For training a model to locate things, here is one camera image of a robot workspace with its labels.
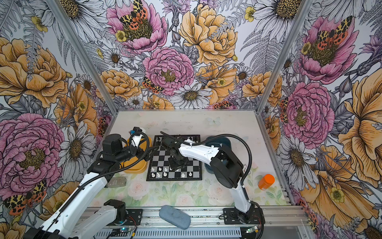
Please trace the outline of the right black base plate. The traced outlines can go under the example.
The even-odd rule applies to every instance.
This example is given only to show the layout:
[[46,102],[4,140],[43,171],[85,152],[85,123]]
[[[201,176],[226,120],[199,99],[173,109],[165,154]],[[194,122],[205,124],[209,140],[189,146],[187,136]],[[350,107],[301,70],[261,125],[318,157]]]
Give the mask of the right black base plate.
[[251,207],[247,213],[236,208],[224,208],[219,218],[226,225],[263,225],[266,222],[263,211],[256,207]]

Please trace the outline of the teal plastic tray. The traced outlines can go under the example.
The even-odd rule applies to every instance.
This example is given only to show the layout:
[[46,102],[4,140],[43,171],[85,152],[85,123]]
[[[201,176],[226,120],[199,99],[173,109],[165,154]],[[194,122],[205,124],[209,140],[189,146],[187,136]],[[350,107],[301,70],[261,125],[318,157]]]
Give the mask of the teal plastic tray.
[[[213,147],[222,147],[226,146],[229,149],[232,149],[231,141],[227,137],[220,137],[209,142],[205,143],[205,146],[213,146]],[[210,174],[213,174],[213,170],[210,165],[205,163],[206,171]]]

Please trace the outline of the black white chessboard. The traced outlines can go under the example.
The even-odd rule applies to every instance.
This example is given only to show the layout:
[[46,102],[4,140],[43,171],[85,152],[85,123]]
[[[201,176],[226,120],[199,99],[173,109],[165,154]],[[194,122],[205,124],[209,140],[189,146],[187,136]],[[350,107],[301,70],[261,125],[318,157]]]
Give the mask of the black white chessboard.
[[186,167],[174,170],[170,166],[170,153],[161,145],[163,135],[154,136],[153,146],[160,148],[154,152],[149,161],[146,181],[201,181],[203,179],[202,163],[196,159],[189,158]]

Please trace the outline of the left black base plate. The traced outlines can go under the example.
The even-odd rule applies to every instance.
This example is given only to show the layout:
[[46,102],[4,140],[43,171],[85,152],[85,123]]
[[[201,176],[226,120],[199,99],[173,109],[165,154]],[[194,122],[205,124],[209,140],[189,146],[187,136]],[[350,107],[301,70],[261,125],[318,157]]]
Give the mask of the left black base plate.
[[107,226],[140,226],[142,214],[142,209],[118,209],[116,219]]

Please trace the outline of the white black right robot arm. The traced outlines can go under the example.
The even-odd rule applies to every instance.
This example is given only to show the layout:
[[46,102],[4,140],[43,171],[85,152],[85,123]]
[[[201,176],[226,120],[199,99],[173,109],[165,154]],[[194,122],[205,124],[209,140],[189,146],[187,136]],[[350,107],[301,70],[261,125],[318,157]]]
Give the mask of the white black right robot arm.
[[222,137],[231,137],[241,142],[248,153],[249,165],[252,164],[252,152],[245,140],[233,134],[219,134],[202,142],[190,139],[182,140],[169,134],[163,134],[161,146],[170,153],[169,163],[174,170],[184,168],[189,158],[196,159],[211,167],[217,181],[230,190],[234,200],[237,219],[243,224],[250,222],[255,214],[255,203],[251,202],[246,192],[244,181],[250,172],[244,170],[243,163],[226,145],[207,146],[206,143]]

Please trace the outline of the yellow plastic tray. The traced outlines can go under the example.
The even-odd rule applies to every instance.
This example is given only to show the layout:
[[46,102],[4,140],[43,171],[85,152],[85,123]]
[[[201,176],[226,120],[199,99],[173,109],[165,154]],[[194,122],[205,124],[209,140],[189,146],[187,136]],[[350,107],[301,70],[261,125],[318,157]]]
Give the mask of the yellow plastic tray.
[[[142,149],[143,151],[146,150],[146,148],[152,145],[152,139],[149,137],[149,142],[147,142],[145,139],[141,139],[139,148]],[[120,168],[127,167],[128,165],[134,163],[138,157],[134,157],[128,161],[122,162],[120,164]],[[140,174],[143,173],[147,169],[148,163],[145,161],[145,159],[142,159],[140,162],[138,162],[136,165],[133,167],[124,170],[125,173],[127,174]]]

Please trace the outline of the orange plastic bottle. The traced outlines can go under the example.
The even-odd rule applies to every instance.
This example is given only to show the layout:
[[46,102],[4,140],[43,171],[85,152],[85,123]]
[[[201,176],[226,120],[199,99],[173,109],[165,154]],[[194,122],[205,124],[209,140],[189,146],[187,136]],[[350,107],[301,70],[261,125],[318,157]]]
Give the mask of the orange plastic bottle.
[[261,190],[266,190],[271,187],[275,182],[275,178],[271,174],[266,174],[262,177],[262,179],[258,182],[258,187]]

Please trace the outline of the aluminium front rail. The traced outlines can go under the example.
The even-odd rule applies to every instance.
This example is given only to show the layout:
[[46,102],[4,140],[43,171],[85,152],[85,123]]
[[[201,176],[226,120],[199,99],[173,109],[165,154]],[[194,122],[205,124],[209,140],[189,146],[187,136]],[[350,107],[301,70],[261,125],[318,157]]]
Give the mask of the aluminium front rail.
[[116,221],[109,226],[138,226],[149,228],[188,229],[196,227],[292,227],[307,226],[308,218],[301,206],[253,206],[248,213],[233,207],[146,207],[128,208],[124,222]]

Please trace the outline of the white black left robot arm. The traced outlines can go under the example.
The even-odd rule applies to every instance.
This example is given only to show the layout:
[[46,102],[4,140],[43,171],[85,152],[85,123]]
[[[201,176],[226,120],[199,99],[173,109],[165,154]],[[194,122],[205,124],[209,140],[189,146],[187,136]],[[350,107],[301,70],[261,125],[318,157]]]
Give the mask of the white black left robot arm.
[[125,203],[108,200],[90,218],[78,224],[95,196],[106,187],[115,174],[138,164],[151,151],[149,145],[140,148],[141,143],[149,144],[145,129],[134,127],[130,137],[109,134],[102,141],[102,150],[87,170],[86,175],[63,205],[39,228],[29,229],[25,239],[91,239],[93,235],[110,223],[124,224],[128,218]]

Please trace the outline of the grey blue oval pouch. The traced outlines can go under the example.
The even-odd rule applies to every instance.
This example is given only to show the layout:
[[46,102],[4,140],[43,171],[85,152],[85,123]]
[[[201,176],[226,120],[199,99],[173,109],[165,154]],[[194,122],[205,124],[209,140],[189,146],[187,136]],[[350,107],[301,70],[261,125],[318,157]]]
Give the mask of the grey blue oval pouch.
[[188,229],[191,224],[191,217],[188,214],[169,205],[161,207],[159,217],[182,230]]

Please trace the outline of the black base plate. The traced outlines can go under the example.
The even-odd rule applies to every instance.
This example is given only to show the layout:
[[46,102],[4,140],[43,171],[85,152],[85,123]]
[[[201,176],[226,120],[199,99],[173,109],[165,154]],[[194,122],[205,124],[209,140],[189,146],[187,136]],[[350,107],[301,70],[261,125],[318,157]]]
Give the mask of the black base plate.
[[236,208],[224,208],[219,218],[226,225],[263,225],[266,222],[263,211],[256,207],[251,207],[247,213]]
[[142,209],[118,209],[116,219],[107,226],[140,226],[142,214]]

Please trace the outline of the grey metal small box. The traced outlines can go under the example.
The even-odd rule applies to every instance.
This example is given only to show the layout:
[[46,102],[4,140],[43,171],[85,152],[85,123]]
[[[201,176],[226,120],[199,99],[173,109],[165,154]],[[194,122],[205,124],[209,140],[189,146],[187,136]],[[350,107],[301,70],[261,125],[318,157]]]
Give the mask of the grey metal small box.
[[119,188],[119,187],[125,187],[126,184],[127,184],[127,179],[125,177],[114,177],[107,183],[105,187]]

